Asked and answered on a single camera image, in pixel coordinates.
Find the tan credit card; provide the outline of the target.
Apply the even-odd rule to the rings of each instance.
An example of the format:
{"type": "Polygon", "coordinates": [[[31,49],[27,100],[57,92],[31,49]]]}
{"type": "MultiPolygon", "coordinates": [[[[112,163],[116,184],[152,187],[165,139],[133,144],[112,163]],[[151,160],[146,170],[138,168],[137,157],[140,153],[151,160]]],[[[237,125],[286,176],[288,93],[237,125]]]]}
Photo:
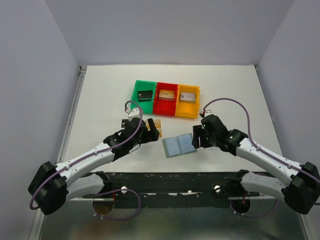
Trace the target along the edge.
{"type": "MultiPolygon", "coordinates": [[[[153,119],[153,123],[155,125],[155,128],[158,130],[159,132],[159,138],[162,138],[162,125],[161,125],[161,120],[160,119],[153,119]]],[[[145,120],[145,124],[147,127],[147,130],[150,131],[150,126],[147,120],[145,120]]]]}

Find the sage green card holder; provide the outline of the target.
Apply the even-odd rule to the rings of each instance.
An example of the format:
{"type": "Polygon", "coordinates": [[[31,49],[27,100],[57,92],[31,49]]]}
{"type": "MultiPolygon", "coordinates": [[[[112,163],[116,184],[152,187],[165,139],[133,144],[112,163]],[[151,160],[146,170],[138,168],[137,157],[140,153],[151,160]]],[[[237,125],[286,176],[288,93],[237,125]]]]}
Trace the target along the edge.
{"type": "Polygon", "coordinates": [[[173,158],[197,152],[192,145],[193,135],[191,133],[169,137],[162,140],[166,158],[173,158]]]}

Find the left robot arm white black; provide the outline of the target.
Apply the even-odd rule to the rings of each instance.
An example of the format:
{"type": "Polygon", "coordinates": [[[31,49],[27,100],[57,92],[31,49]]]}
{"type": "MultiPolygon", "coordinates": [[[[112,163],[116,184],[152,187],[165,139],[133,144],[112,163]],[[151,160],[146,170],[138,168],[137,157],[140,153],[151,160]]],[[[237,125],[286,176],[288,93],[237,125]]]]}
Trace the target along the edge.
{"type": "Polygon", "coordinates": [[[152,118],[144,121],[134,117],[123,129],[81,156],[62,163],[43,163],[27,189],[31,195],[30,209],[40,209],[44,215],[50,215],[73,198],[95,194],[107,197],[111,191],[107,179],[96,173],[86,175],[129,155],[137,145],[158,141],[159,135],[152,118]]]}

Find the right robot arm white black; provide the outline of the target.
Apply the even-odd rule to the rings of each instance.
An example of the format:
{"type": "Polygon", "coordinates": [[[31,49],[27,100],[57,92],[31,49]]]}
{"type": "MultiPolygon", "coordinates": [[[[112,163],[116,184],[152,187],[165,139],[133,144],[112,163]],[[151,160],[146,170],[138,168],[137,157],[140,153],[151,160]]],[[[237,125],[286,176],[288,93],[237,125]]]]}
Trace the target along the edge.
{"type": "Polygon", "coordinates": [[[263,148],[238,130],[229,130],[214,114],[205,116],[193,126],[192,145],[195,149],[216,147],[233,156],[259,166],[269,176],[239,170],[226,185],[227,193],[243,197],[259,193],[283,201],[292,210],[307,215],[320,197],[320,174],[317,167],[301,164],[263,148]]]}

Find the black credit card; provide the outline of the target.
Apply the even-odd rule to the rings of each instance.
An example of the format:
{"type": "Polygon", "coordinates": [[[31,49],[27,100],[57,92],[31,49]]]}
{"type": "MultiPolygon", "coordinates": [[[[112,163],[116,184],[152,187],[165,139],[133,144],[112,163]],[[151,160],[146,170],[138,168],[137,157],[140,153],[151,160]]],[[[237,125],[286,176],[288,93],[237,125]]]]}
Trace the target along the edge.
{"type": "Polygon", "coordinates": [[[121,128],[125,128],[126,127],[126,125],[127,125],[127,123],[129,122],[129,120],[128,119],[122,119],[121,120],[121,128]]]}

